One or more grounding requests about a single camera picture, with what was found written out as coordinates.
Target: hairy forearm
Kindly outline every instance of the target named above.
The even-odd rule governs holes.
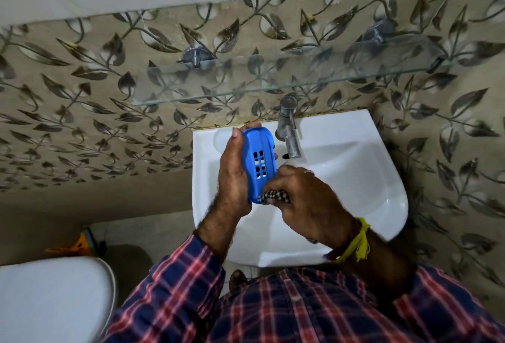
[[[368,257],[357,262],[351,254],[341,264],[361,277],[379,301],[392,301],[410,292],[416,265],[401,257],[372,230],[367,231]]]
[[[224,262],[239,220],[216,198],[195,234]]]

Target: floor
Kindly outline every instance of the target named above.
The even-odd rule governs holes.
[[[114,270],[122,303],[149,269],[161,258],[170,255],[193,232],[191,211],[158,214],[119,221],[95,223],[90,226],[97,242],[107,243],[104,260]],[[277,271],[238,265],[225,261],[225,284],[221,296],[228,293],[229,279],[233,271],[240,269],[247,278],[268,275]]]

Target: plaid shirt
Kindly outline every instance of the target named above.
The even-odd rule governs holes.
[[[505,327],[430,267],[381,311],[363,281],[339,271],[283,270],[218,299],[224,276],[219,258],[189,237],[116,311],[103,342],[505,342]]]

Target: shirt sleeve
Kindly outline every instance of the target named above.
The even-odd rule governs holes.
[[[505,342],[505,327],[442,270],[419,266],[412,291],[394,305],[410,330],[428,342]]]
[[[117,309],[103,343],[189,343],[223,288],[221,260],[192,235],[149,270]]]

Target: hand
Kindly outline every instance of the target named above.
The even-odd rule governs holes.
[[[261,126],[252,122],[242,128],[233,128],[232,136],[221,156],[219,167],[219,188],[215,205],[232,217],[241,218],[250,213],[252,204],[248,200],[249,182],[242,165],[242,148],[246,129]]]
[[[346,248],[361,228],[331,187],[302,167],[282,165],[262,189],[284,190],[291,203],[271,200],[282,211],[282,219],[295,232],[332,249]]]

